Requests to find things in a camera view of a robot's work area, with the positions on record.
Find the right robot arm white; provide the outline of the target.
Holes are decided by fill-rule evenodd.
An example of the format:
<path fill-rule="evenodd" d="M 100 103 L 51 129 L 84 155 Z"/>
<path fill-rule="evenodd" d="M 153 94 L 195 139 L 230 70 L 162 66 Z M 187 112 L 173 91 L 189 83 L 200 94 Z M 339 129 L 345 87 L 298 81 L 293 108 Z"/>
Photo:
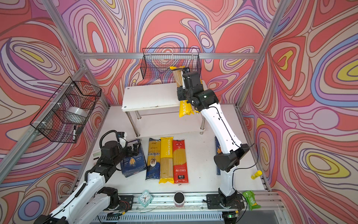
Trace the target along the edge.
<path fill-rule="evenodd" d="M 243 144 L 235 135 L 227 122 L 219 103 L 219 100 L 211 89 L 204 89 L 200 74 L 190 71 L 189 68 L 177 68 L 173 73 L 178 83 L 177 97 L 179 101 L 190 103 L 192 107 L 201 113 L 208 122 L 217 138 L 222 152 L 214 156 L 216 166 L 223 171 L 221 174 L 221 186 L 218 189 L 219 204 L 223 207 L 230 206 L 237 196 L 234 189 L 234 171 L 239 166 L 240 160 L 250 150 L 248 144 Z"/>

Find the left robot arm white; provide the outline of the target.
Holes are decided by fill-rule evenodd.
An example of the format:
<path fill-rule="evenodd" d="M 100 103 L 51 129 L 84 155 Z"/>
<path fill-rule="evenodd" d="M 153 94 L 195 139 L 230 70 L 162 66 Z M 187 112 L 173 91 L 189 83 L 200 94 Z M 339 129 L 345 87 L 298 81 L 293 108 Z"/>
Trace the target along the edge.
<path fill-rule="evenodd" d="M 139 155 L 140 140 L 121 144 L 119 140 L 100 144 L 101 156 L 96 165 L 85 173 L 84 182 L 61 205 L 48 215 L 40 215 L 36 224 L 89 224 L 102 211 L 120 217 L 132 209 L 130 202 L 118 195 L 118 190 L 105 184 L 118 170 L 117 165 L 130 156 Z"/>

